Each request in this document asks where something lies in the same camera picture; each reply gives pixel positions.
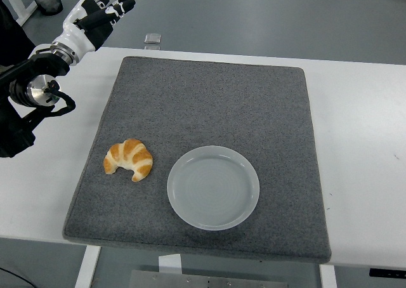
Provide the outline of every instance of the white table leg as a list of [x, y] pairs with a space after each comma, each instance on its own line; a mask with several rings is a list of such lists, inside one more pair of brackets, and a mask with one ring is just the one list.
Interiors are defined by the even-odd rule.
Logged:
[[332, 265], [320, 265], [322, 288], [337, 288], [336, 271]]
[[90, 288], [93, 275], [95, 274], [100, 249], [101, 247], [95, 245], [86, 246], [75, 288]]
[[15, 13], [18, 15], [17, 23], [21, 26], [23, 25], [28, 18], [33, 14], [37, 8], [37, 4], [33, 1], [28, 8], [26, 8], [22, 0], [8, 0], [13, 7]]

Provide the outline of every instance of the table leg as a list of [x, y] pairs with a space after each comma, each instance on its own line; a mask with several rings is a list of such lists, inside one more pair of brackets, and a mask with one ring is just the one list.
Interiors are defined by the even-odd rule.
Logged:
[[75, 288], [90, 288], [93, 275], [95, 274], [100, 249], [101, 247], [95, 245], [86, 246]]
[[336, 272], [332, 265], [320, 265], [322, 288], [337, 288]]

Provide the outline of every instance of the black cable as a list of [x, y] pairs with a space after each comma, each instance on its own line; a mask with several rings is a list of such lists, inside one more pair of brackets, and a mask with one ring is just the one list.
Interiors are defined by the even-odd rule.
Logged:
[[14, 275], [15, 277], [18, 277], [19, 279], [22, 279], [24, 282], [30, 284], [30, 285], [31, 285], [32, 287], [34, 287], [34, 288], [38, 288], [38, 287], [35, 286], [32, 282], [30, 282], [29, 280], [26, 280], [25, 278], [23, 278], [23, 277], [21, 277], [21, 276], [15, 274], [15, 273], [13, 273], [13, 272], [7, 270], [7, 269], [3, 269], [3, 268], [0, 267], [0, 270], [2, 270], [2, 271], [4, 271], [4, 272], [7, 272], [7, 273], [10, 273], [10, 274]]

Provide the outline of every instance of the bread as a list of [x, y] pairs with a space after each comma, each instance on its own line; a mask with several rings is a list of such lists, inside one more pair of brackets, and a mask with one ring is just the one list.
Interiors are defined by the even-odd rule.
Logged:
[[147, 177], [152, 167], [152, 156], [137, 139], [128, 139], [110, 147], [103, 161], [106, 174], [114, 174], [118, 167], [134, 171], [134, 182]]

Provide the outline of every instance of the white robotic hand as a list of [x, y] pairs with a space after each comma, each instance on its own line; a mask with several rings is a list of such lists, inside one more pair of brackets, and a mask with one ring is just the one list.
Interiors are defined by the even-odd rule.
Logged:
[[52, 53], [76, 65], [87, 52], [103, 45], [113, 25], [134, 5], [134, 0], [80, 0], [63, 21], [63, 33], [53, 41]]

